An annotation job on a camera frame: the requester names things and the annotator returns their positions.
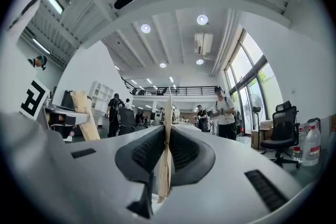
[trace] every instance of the black mesh office chair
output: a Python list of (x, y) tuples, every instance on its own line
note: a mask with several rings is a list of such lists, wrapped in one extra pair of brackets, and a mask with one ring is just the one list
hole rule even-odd
[(119, 113), (121, 119), (119, 136), (148, 128), (146, 125), (137, 124), (135, 122), (134, 113), (132, 110), (120, 108)]
[(273, 114), (274, 129), (271, 139), (260, 142), (260, 145), (269, 150), (276, 150), (275, 158), (271, 159), (271, 161), (279, 166), (282, 167), (283, 163), (292, 163), (296, 164), (296, 168), (299, 168), (300, 163), (298, 161), (281, 157), (281, 153), (290, 156), (285, 149), (299, 143), (300, 125), (300, 123), (295, 123), (297, 114), (296, 106), (291, 106), (289, 103), (289, 105), (286, 104), (286, 106), (282, 106), (282, 108), (281, 110), (277, 107), (276, 112)]

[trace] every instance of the ceiling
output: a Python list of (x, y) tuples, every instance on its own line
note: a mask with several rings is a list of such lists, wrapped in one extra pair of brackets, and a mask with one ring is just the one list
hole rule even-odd
[[(215, 61), (220, 48), (237, 27), (238, 13), (232, 13), (233, 9), (268, 16), (281, 24), (289, 22), (283, 15), (289, 0), (136, 0), (121, 10), (114, 9), (114, 0), (71, 0), (69, 6), (65, 0), (58, 1), (65, 8), (63, 13), (59, 15), (48, 0), (42, 0), (23, 36), (35, 37), (63, 68), (80, 46), (102, 40), (120, 74), (128, 79), (145, 79), (145, 74), (159, 72), (162, 62), (196, 65), (194, 35), (199, 32), (214, 35), (202, 65), (203, 72), (213, 76), (222, 60)], [(197, 24), (200, 14), (208, 16), (208, 25)], [(149, 34), (140, 31), (142, 24), (151, 27)]]

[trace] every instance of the black and white marker sign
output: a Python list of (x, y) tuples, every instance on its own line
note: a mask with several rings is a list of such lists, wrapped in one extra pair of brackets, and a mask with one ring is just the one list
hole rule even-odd
[(49, 89), (39, 80), (34, 79), (26, 92), (26, 100), (21, 104), (20, 112), (28, 118), (36, 120), (48, 93)]

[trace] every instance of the red label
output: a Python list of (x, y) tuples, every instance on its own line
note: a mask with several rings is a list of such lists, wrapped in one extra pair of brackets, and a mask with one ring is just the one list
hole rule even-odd
[(293, 152), (294, 153), (300, 153), (300, 147), (299, 146), (293, 147)]
[(310, 155), (319, 154), (319, 153), (320, 153), (320, 146), (312, 147), (310, 149)]

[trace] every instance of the black railing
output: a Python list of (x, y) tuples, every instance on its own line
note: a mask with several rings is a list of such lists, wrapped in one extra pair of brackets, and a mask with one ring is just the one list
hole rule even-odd
[[(201, 87), (176, 87), (171, 88), (172, 95), (215, 95), (215, 86), (201, 86)], [(133, 95), (169, 95), (167, 87), (151, 88), (134, 88), (131, 91)]]

